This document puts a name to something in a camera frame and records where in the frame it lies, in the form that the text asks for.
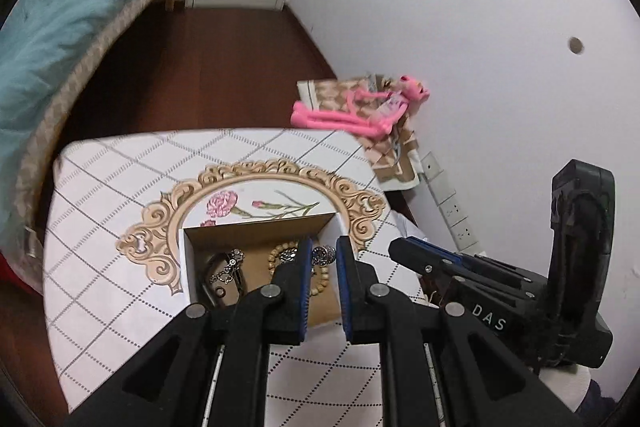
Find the white cardboard box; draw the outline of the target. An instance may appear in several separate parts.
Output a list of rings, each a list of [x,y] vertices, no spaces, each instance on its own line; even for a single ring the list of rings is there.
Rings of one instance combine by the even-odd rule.
[[[205,265],[213,254],[238,248],[247,290],[271,282],[269,256],[285,243],[310,239],[314,246],[333,246],[347,233],[343,217],[335,212],[282,220],[233,222],[231,225],[184,228],[178,233],[180,281],[189,303],[210,305],[201,286]]]

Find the white power strip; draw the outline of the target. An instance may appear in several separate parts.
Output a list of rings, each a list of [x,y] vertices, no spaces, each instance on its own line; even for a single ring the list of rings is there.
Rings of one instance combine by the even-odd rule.
[[[469,213],[457,199],[457,191],[450,183],[447,171],[430,150],[421,159],[423,176],[442,220],[459,253],[484,257],[486,251],[475,234]]]

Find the white patterned tablecloth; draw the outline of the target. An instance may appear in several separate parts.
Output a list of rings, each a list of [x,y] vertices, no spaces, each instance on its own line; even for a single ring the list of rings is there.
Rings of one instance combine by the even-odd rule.
[[[236,303],[302,237],[348,235],[378,279],[416,303],[390,260],[398,224],[364,148],[337,131],[149,133],[58,156],[44,240],[54,366],[78,407],[189,303]]]

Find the pink panther plush toy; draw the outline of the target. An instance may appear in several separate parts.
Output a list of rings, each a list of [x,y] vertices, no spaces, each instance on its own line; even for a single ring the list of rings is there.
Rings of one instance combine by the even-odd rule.
[[[430,96],[423,83],[412,77],[382,78],[382,89],[372,88],[369,78],[303,82],[302,98],[290,118],[293,127],[345,131],[373,141],[387,138]]]

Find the black watch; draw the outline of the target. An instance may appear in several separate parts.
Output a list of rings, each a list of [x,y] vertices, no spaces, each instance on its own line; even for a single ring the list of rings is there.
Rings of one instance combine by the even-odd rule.
[[[242,265],[245,255],[241,249],[221,251],[207,261],[201,286],[214,309],[233,306],[247,293]]]

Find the bed with patterned mattress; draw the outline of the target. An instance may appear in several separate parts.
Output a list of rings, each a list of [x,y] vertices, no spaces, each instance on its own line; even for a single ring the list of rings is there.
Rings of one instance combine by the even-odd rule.
[[[21,243],[2,255],[15,275],[34,291],[42,289],[42,245],[35,232],[40,192],[66,118],[113,42],[153,0],[130,0],[96,36],[62,87],[52,96],[42,121],[30,137],[16,179],[15,209],[22,220]]]

